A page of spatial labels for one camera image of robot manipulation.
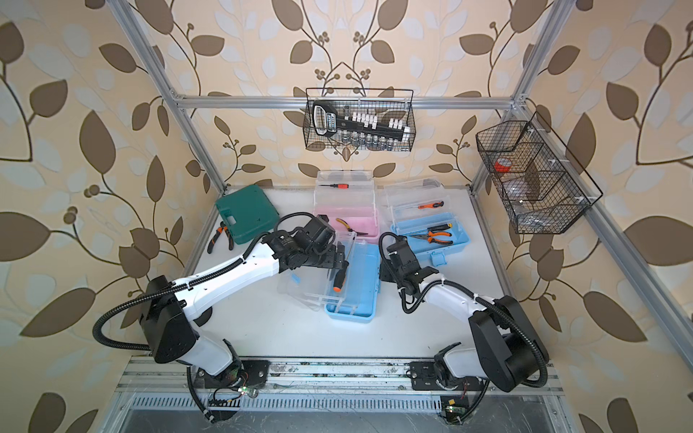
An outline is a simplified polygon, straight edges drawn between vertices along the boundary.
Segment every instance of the plastic toolbox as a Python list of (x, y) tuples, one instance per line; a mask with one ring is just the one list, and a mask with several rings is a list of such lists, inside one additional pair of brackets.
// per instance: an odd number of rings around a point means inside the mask
[(451, 245), (440, 245), (427, 240), (408, 237), (407, 241), (419, 260), (430, 259), (434, 266), (447, 263), (446, 254), (463, 250), (469, 236), (450, 209), (450, 196), (435, 178), (418, 179), (385, 187), (387, 207), (392, 214), (391, 230), (398, 235), (424, 234), (428, 227), (449, 224), (452, 236), (439, 236), (452, 240)]
[(237, 245), (250, 242), (263, 231), (271, 231), (279, 221), (279, 213), (257, 185), (221, 197), (216, 206)]
[[(348, 185), (338, 188), (331, 185)], [(377, 243), (380, 236), (378, 212), (376, 210), (376, 189), (373, 172), (364, 170), (319, 171), (315, 182), (313, 213), (327, 215), (330, 225), (337, 232), (347, 228), (337, 218), (345, 221), (354, 231), (366, 233), (359, 239)]]
[[(344, 281), (344, 302), (325, 304), (325, 311), (333, 319), (368, 323), (376, 315), (380, 292), (378, 245), (356, 240), (348, 261), (349, 268)], [(326, 291), (332, 291), (332, 280), (328, 282)]]

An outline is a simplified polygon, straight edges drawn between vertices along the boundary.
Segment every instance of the black wire basket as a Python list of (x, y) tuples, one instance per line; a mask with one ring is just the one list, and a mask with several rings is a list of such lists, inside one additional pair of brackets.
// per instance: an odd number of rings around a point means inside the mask
[[(560, 137), (565, 155), (556, 155), (543, 138), (542, 132), (550, 132), (546, 125), (535, 113), (528, 122), (505, 121), (476, 134), (481, 159), (518, 234), (564, 233), (604, 194)], [(586, 191), (569, 166), (595, 189)]]
[(306, 149), (411, 152), (416, 136), (413, 90), (306, 89)]

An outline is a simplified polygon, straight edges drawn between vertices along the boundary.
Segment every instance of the aluminum frame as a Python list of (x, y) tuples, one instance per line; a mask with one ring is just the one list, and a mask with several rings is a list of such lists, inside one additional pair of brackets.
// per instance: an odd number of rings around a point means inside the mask
[(161, 99), (164, 100), (173, 120), (183, 130), (183, 134), (193, 149), (193, 152), (200, 160), (200, 165), (202, 165), (209, 175), (211, 184), (214, 185), (217, 191), (223, 193), (226, 189), (226, 183), (223, 181), (219, 170), (217, 170), (214, 165), (212, 158), (207, 152), (207, 148), (202, 143), (202, 139), (195, 129), (192, 119), (188, 117), (184, 108), (178, 106), (177, 101), (174, 99), (175, 92), (173, 92), (173, 86), (171, 86), (171, 83), (168, 81), (166, 72), (161, 67), (157, 55), (154, 53), (154, 50), (149, 45), (147, 37), (137, 23), (130, 4), (127, 0), (107, 0), (107, 3), (116, 21), (121, 25), (125, 36), (127, 36), (132, 44), (132, 48), (134, 48), (142, 61), (144, 68), (149, 73), (150, 78), (154, 82), (154, 86), (161, 94)]

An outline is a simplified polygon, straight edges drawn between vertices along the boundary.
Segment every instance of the leaf pattern wallpaper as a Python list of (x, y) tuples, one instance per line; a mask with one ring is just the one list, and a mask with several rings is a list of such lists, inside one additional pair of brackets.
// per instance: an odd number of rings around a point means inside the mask
[[(91, 327), (149, 278), (180, 275), (216, 198), (133, 52), (102, 1), (0, 4), (7, 431), (98, 427), (131, 354)], [(107, 335), (142, 339), (138, 317)]]
[[(692, 19), (686, 1), (578, 0), (528, 99), (688, 315)], [(688, 431), (693, 376), (584, 218), (560, 236), (522, 236), (490, 179), (480, 199), (580, 428)]]

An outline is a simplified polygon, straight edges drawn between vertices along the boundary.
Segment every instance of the white table surface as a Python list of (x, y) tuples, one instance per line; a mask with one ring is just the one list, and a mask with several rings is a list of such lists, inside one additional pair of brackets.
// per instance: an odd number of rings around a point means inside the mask
[[(457, 214), (470, 243), (461, 252), (446, 254), (448, 264), (437, 269), (474, 292), (500, 298), (503, 293), (468, 191), (448, 191), (450, 211)], [(267, 189), (265, 193), (279, 215), (313, 209), (313, 190)], [(382, 204), (379, 211), (389, 215)], [(282, 228), (304, 223), (303, 218), (295, 217), (282, 223)], [(381, 222), (381, 230), (388, 226), (388, 221)], [(212, 254), (202, 254), (195, 272), (237, 256), (245, 248), (236, 245), (229, 251), (222, 235)], [(313, 311), (288, 294), (280, 294), (279, 277), (255, 282), (217, 303), (203, 329), (228, 339), (239, 355), (258, 357), (432, 357), (455, 342), (472, 344), (469, 324), (435, 306), (422, 303), (414, 313), (405, 314), (393, 283), (381, 284), (376, 316), (370, 323), (360, 324), (331, 319), (323, 310)]]

